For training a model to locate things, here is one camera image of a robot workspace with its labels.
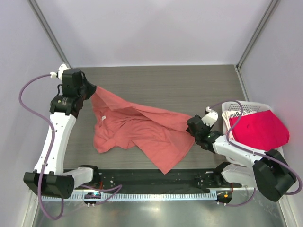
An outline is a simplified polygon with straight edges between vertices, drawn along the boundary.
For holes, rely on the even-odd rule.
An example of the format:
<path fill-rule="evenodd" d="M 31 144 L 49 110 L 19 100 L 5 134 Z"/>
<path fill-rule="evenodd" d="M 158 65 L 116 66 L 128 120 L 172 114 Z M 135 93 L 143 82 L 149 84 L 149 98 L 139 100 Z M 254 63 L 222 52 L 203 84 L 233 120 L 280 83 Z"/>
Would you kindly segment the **salmon pink t-shirt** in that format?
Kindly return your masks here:
<path fill-rule="evenodd" d="M 187 132 L 189 115 L 131 103 L 102 87 L 97 87 L 91 103 L 97 120 L 93 144 L 99 153 L 137 146 L 167 174 L 194 145 Z"/>

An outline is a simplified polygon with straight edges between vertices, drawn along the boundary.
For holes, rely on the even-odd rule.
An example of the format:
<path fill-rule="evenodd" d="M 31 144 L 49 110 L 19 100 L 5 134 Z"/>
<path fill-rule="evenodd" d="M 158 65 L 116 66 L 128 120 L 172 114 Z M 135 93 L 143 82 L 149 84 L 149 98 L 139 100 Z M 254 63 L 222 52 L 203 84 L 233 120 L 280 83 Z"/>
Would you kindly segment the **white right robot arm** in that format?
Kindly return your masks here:
<path fill-rule="evenodd" d="M 213 175 L 217 186 L 239 183 L 258 189 L 264 197 L 274 202 L 284 195 L 291 195 L 289 189 L 295 183 L 299 183 L 299 187 L 293 193 L 301 191 L 302 180 L 278 150 L 265 152 L 233 142 L 226 135 L 212 131 L 214 123 L 215 120 L 209 120 L 206 116 L 201 118 L 195 115 L 187 120 L 187 132 L 202 149 L 235 161 L 235 164 L 221 164 L 221 170 Z"/>

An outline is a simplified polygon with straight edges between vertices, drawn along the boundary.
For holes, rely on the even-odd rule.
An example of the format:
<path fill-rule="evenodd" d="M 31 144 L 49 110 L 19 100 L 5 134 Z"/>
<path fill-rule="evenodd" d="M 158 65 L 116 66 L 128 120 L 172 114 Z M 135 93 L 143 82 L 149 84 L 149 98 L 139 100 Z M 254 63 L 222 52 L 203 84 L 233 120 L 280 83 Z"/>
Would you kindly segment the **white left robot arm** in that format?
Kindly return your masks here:
<path fill-rule="evenodd" d="M 101 177 L 96 166 L 81 165 L 69 172 L 64 171 L 64 156 L 71 131 L 76 123 L 84 101 L 96 91 L 85 74 L 63 63 L 51 78 L 62 83 L 58 93 L 50 102 L 50 117 L 46 119 L 49 130 L 37 164 L 32 172 L 24 174 L 24 183 L 38 196 L 67 199 L 73 190 L 86 184 L 95 189 Z"/>

